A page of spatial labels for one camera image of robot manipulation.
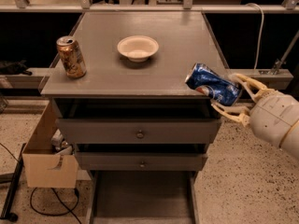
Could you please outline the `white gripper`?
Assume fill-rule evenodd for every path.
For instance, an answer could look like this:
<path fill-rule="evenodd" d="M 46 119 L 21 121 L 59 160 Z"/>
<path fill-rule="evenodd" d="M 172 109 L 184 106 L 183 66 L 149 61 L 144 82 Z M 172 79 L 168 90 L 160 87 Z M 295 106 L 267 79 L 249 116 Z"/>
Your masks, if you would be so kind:
<path fill-rule="evenodd" d="M 229 78 L 240 84 L 257 103 L 250 111 L 250 128 L 256 137 L 275 147 L 299 147 L 299 102 L 296 99 L 243 74 L 233 73 Z M 227 119 L 249 126 L 247 107 L 225 106 L 214 100 L 211 106 Z"/>

